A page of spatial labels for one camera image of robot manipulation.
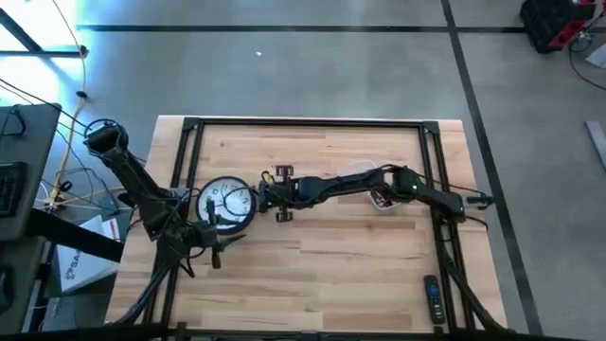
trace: wooden table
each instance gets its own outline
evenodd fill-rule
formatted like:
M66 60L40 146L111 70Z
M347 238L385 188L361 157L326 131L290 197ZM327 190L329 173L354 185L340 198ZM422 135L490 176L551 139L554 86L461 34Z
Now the wooden table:
M163 187L169 186L183 121L159 117L156 124L146 169ZM450 183L474 188L461 121L441 120L439 127ZM423 171L419 136L404 129L210 125L195 187L221 175L256 185L260 173L276 164L294 165L295 176L330 177L361 160ZM470 285L506 325L485 227L467 221L458 230ZM295 211L286 224L276 223L273 211L258 214L245 232L246 238L223 253L223 269L210 267L208 253L192 262L196 278L179 273L172 326L186 321L188 328L214 330L433 331L422 281L438 275L427 206L414 202L380 212L366 194L356 194ZM142 226L134 227L108 321L122 316L142 292L154 254ZM155 321L164 289L158 297ZM457 320L464 325L458 298L454 290Z

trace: concrete floor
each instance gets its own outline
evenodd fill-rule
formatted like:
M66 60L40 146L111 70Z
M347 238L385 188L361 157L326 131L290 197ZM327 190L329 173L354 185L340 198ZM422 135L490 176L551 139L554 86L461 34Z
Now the concrete floor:
M521 2L454 0L452 7L459 26L518 27ZM76 24L445 26L439 0L59 3ZM43 45L71 43L52 4L12 5L9 13ZM33 25L32 16L44 19L45 26ZM147 153L158 115L455 118L465 123L478 184L489 189L447 33L77 34L91 50L86 59L91 101L81 120L109 117L123 123L138 155ZM460 39L544 331L601 339L606 333L601 217L606 174L583 121L597 120L606 128L606 96L572 72L566 53L539 55L523 34L461 34ZM578 64L587 77L606 84L603 70L582 59ZM0 75L60 102L68 112L75 108L78 60L4 58ZM100 162L76 145L89 167L117 185ZM56 139L46 179L52 178L63 149ZM75 160L69 166L76 167ZM487 220L509 325L524 332L493 209ZM106 296L92 299L101 306L107 301ZM66 307L68 317L56 325L73 328ZM102 318L89 316L79 326Z

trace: table leg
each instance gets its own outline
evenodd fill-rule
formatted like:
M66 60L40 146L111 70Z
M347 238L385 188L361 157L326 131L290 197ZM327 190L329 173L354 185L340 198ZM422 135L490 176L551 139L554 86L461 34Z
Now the table leg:
M121 242L113 241L36 208L29 212L27 234L45 237L50 242L116 262L120 262L124 247Z

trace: keyboard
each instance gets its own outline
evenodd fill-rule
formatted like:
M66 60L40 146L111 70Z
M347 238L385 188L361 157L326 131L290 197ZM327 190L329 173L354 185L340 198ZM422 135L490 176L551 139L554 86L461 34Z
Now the keyboard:
M15 215L26 181L26 170L25 162L0 164L0 217Z

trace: desk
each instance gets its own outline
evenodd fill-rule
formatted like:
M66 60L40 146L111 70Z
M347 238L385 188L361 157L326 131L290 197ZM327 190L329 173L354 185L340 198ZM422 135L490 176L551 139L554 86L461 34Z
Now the desk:
M156 123L146 168L160 186L169 186L183 126L183 117L159 117ZM462 123L443 120L439 130L450 183L474 188ZM260 173L276 164L294 165L294 176L334 176L360 160L404 164L423 173L419 149L419 134L400 128L205 125L194 186L221 175L256 185ZM431 157L435 165L436 156ZM181 172L181 186L186 173ZM422 286L424 275L439 275L429 211L415 202L378 212L359 194L295 211L286 224L277 224L273 212L258 214L245 230L247 237L223 254L223 269L211 269L209 255L203 255L192 262L196 278L179 273L170 325L432 332ZM193 210L190 215L195 219ZM506 325L487 231L471 221L458 231L470 285ZM142 226L135 226L124 248L108 321L121 317L142 292L154 253ZM154 321L160 318L163 291ZM453 289L453 294L458 325L464 325L458 292Z
M59 120L58 108L61 106L54 105L56 107L47 104L19 105L18 110L27 126L26 132L20 136L0 136L0 163L27 163L25 183L15 215L0 218L0 265L12 269L12 285L15 289L10 308L0 314L0 334L21 331L32 288L39 275L46 240L107 259L119 260L122 252L120 242L32 209ZM10 107L0 107L0 122L4 122L9 110ZM17 119L10 119L7 132L19 131L19 127ZM54 247L50 250L47 262L54 255ZM40 280L41 289L34 296L36 306L45 305L42 293L46 276ZM33 325L37 328L44 315L45 310L37 308L32 314L30 327Z

